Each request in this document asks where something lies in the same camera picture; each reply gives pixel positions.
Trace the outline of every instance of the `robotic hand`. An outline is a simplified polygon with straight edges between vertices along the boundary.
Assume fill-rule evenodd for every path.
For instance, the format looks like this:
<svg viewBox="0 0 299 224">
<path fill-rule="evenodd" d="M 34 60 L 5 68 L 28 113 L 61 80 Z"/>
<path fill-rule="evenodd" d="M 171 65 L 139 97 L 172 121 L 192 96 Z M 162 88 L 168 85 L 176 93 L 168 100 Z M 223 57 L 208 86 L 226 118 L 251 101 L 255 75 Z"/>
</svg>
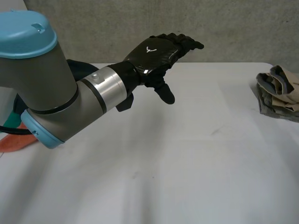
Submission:
<svg viewBox="0 0 299 224">
<path fill-rule="evenodd" d="M 49 21 L 32 11 L 0 13 L 0 86 L 13 88 L 28 109 L 21 115 L 28 130 L 48 148 L 55 148 L 110 109 L 123 111 L 133 103 L 139 85 L 154 88 L 174 103 L 164 81 L 166 71 L 187 52 L 203 45 L 183 34 L 159 35 L 139 44 L 120 63 L 76 81 Z"/>
<path fill-rule="evenodd" d="M 164 81 L 166 71 L 190 50 L 203 48 L 203 44 L 184 34 L 161 34 L 151 36 L 143 41 L 126 56 L 124 61 L 130 62 L 138 72 L 139 84 L 154 88 L 165 103 L 173 104 L 175 98 L 168 84 Z M 128 98 L 116 108 L 118 111 L 129 109 L 133 99 L 133 94 L 128 94 Z"/>
</svg>

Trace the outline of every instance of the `white table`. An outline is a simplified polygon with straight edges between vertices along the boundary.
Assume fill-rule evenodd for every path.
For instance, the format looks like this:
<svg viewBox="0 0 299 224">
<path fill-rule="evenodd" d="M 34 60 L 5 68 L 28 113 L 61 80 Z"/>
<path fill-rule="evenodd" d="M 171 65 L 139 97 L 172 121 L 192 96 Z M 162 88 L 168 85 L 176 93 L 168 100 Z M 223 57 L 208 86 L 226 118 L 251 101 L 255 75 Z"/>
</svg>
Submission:
<svg viewBox="0 0 299 224">
<path fill-rule="evenodd" d="M 63 146 L 0 159 L 1 224 L 298 224 L 299 124 L 259 114 L 265 63 L 177 63 Z"/>
</svg>

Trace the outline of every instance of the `concrete wall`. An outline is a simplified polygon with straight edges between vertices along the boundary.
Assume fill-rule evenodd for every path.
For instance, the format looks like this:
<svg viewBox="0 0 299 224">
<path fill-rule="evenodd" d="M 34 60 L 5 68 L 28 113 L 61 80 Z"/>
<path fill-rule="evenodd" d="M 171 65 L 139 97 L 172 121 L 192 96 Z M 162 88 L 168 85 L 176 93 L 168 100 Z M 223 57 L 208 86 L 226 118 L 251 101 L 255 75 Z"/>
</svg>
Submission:
<svg viewBox="0 0 299 224">
<path fill-rule="evenodd" d="M 118 62 L 150 35 L 206 47 L 182 62 L 267 62 L 299 72 L 299 4 L 290 0 L 25 0 L 45 14 L 67 58 Z"/>
</svg>

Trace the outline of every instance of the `white logo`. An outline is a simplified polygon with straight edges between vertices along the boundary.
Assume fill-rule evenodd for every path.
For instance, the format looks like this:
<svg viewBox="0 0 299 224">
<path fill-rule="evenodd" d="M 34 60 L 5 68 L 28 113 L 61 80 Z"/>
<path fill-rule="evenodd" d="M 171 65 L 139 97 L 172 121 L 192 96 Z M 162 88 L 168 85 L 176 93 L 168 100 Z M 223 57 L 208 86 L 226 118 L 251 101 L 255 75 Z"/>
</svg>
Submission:
<svg viewBox="0 0 299 224">
<path fill-rule="evenodd" d="M 154 49 L 154 50 L 150 50 L 149 47 L 146 47 L 146 53 L 149 53 L 149 52 L 152 52 L 152 51 L 155 51 L 157 49 Z"/>
</svg>

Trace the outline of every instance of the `folded cloth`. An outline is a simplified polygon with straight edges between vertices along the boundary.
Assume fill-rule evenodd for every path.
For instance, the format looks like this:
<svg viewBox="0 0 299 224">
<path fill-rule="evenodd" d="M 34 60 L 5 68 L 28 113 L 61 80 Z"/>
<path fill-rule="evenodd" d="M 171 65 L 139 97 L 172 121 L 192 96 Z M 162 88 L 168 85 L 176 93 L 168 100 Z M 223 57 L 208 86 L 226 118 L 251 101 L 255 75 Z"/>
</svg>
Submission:
<svg viewBox="0 0 299 224">
<path fill-rule="evenodd" d="M 272 105 L 299 111 L 299 75 L 277 65 L 270 69 L 270 73 L 259 73 L 256 80 L 273 96 Z"/>
<path fill-rule="evenodd" d="M 76 81 L 83 79 L 84 77 L 90 75 L 91 73 L 99 70 L 97 67 L 85 63 L 85 62 L 77 62 L 68 59 L 67 63 L 71 69 L 71 72 Z M 24 110 L 28 109 L 27 105 L 21 99 L 21 97 L 17 94 L 14 99 L 14 107 L 13 111 L 5 122 L 5 127 L 17 127 L 21 122 L 21 114 Z M 19 126 L 19 128 L 26 129 L 23 123 Z M 34 135 L 13 135 L 8 134 L 6 137 L 0 140 L 0 152 L 13 152 L 20 150 L 27 145 L 30 145 L 37 141 Z"/>
<path fill-rule="evenodd" d="M 260 113 L 272 118 L 299 122 L 299 112 L 292 112 L 284 107 L 273 105 L 273 96 L 259 84 L 256 84 Z"/>
</svg>

